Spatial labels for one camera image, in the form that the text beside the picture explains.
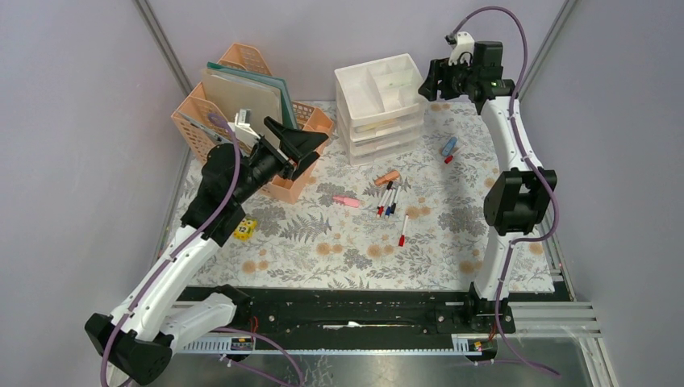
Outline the aluminium frame post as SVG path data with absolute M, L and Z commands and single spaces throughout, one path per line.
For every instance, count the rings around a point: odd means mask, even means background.
M 532 58 L 519 93 L 523 101 L 532 91 L 536 78 L 551 53 L 554 44 L 580 1 L 511 1 L 515 10 L 521 10 L 525 27 L 531 28 Z
M 138 10 L 140 17 L 146 25 L 151 37 L 159 48 L 166 64 L 168 65 L 174 79 L 178 83 L 181 91 L 187 95 L 194 88 L 188 78 L 186 71 L 183 69 L 172 44 L 170 43 L 164 29 L 158 20 L 150 1 L 148 0 L 133 0 L 132 1 Z

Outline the right aluminium frame post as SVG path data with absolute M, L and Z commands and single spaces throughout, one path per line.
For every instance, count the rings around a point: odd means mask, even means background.
M 531 28 L 532 58 L 519 93 L 523 101 L 532 91 L 536 78 L 551 53 L 554 44 L 580 1 L 511 1 L 515 10 L 521 10 L 525 27 Z

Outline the black cap whiteboard marker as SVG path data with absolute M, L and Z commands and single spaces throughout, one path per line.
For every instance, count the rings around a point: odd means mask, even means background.
M 390 193 L 390 191 L 391 191 L 391 189 L 392 189 L 393 184 L 394 184 L 393 181 L 388 181 L 388 182 L 387 182 L 386 187 L 385 187 L 385 189 L 384 189 L 384 191 L 382 192 L 382 195 L 381 195 L 381 197 L 380 197 L 380 201 L 379 201 L 378 204 L 377 204 L 377 208 L 378 208 L 378 209 L 382 208 L 382 207 L 385 205 L 386 198 L 387 198 L 387 196 L 389 195 L 389 193 Z

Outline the teal file folder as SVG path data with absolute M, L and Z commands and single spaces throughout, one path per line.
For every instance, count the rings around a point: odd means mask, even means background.
M 263 85 L 269 85 L 278 89 L 281 92 L 280 99 L 283 108 L 282 123 L 292 129 L 300 130 L 300 127 L 296 119 L 296 114 L 294 112 L 294 105 L 290 99 L 289 90 L 284 79 L 280 77 L 266 75 L 263 73 L 256 73 L 248 70 L 231 68 L 210 61 L 206 63 L 206 67 L 208 69 L 217 70 L 221 73 L 227 73 L 237 77 L 242 77 L 245 79 L 249 79 L 250 81 L 255 81 Z

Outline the yellow owl eraser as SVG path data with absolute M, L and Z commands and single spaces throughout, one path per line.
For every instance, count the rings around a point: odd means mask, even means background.
M 248 240 L 253 237 L 253 234 L 257 227 L 257 220 L 252 218 L 244 218 L 233 231 L 232 235 L 235 239 L 238 240 Z

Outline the white plastic drawer unit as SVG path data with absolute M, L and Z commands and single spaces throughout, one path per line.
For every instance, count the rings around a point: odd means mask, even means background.
M 409 54 L 343 67 L 334 75 L 337 126 L 351 165 L 417 147 L 427 100 L 418 94 L 423 78 Z

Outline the orange highlighter centre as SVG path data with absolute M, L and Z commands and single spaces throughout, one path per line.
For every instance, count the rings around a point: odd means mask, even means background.
M 395 181 L 395 180 L 399 179 L 400 177 L 401 177 L 401 175 L 400 175 L 400 172 L 399 172 L 399 171 L 397 171 L 397 170 L 392 170 L 392 171 L 390 171 L 390 172 L 388 172 L 388 173 L 385 173 L 385 174 L 383 174 L 383 175 L 377 177 L 377 178 L 374 180 L 374 184 L 375 184 L 376 186 L 381 186 L 381 185 L 384 185 L 384 184 L 389 183 L 390 181 Z

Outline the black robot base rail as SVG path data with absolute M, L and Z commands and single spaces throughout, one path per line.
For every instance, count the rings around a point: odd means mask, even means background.
M 254 330 L 286 350 L 451 350 L 453 337 L 515 332 L 511 308 L 472 292 L 189 286 L 179 301 L 237 298 L 231 328 Z

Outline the beige file folder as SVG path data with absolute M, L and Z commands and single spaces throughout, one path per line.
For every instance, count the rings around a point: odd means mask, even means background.
M 219 70 L 202 69 L 200 73 L 206 98 L 228 118 L 241 109 L 249 109 L 250 125 L 260 134 L 267 129 L 266 117 L 282 122 L 282 95 L 275 87 Z

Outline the pink highlighter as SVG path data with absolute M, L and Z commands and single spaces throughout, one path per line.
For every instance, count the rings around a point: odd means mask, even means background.
M 343 206 L 353 207 L 353 208 L 358 208 L 361 205 L 360 200 L 356 199 L 356 198 L 348 198 L 348 197 L 343 197 L 343 196 L 333 196 L 332 200 L 335 203 L 341 204 Z

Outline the light blue clipboard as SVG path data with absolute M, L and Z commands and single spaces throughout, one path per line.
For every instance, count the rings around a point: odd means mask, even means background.
M 223 138 L 221 135 L 215 133 L 209 127 L 200 123 L 198 120 L 193 119 L 189 115 L 184 114 L 178 110 L 176 110 L 176 113 L 178 113 L 184 120 L 186 120 L 188 123 L 190 123 L 190 125 L 192 127 L 195 127 L 197 129 L 201 130 L 202 132 L 204 132 L 205 135 L 211 139 L 213 144 L 222 144 L 224 142 L 225 138 Z

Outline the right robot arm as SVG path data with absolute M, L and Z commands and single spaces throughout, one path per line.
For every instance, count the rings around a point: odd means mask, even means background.
M 490 132 L 500 175 L 484 199 L 490 227 L 482 271 L 469 287 L 462 319 L 482 332 L 503 313 L 508 275 L 516 244 L 532 240 L 557 184 L 557 175 L 541 167 L 519 113 L 518 90 L 503 78 L 503 45 L 476 41 L 465 32 L 448 38 L 449 57 L 432 60 L 419 95 L 428 101 L 466 96 Z

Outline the left aluminium frame post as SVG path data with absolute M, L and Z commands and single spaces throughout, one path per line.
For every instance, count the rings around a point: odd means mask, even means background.
M 183 69 L 172 44 L 170 43 L 164 29 L 158 20 L 150 1 L 148 0 L 133 0 L 132 1 L 138 10 L 140 17 L 146 25 L 151 37 L 159 48 L 166 64 L 168 65 L 174 79 L 178 83 L 181 91 L 187 95 L 194 88 L 188 78 L 186 71 Z

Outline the red cap whiteboard marker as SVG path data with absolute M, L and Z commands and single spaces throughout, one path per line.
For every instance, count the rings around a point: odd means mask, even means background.
M 377 216 L 378 218 L 380 218 L 380 217 L 382 216 L 382 214 L 383 214 L 383 212 L 384 212 L 384 208 L 385 208 L 386 202 L 387 202 L 387 200 L 388 200 L 388 198 L 389 198 L 389 196 L 390 196 L 391 193 L 392 193 L 392 189 L 386 189 L 385 192 L 384 192 L 384 194 L 382 195 L 382 199 L 381 199 L 381 201 L 379 202 L 378 207 L 377 207 L 377 214 L 376 214 L 376 216 Z

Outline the blue cap whiteboard marker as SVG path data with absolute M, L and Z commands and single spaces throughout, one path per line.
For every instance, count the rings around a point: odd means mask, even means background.
M 396 193 L 397 193 L 397 188 L 393 187 L 390 190 L 390 194 L 388 196 L 388 199 L 387 199 L 387 202 L 385 205 L 384 218 L 389 218 L 390 215 L 392 214 L 392 208 L 393 208 L 393 205 L 395 202 Z

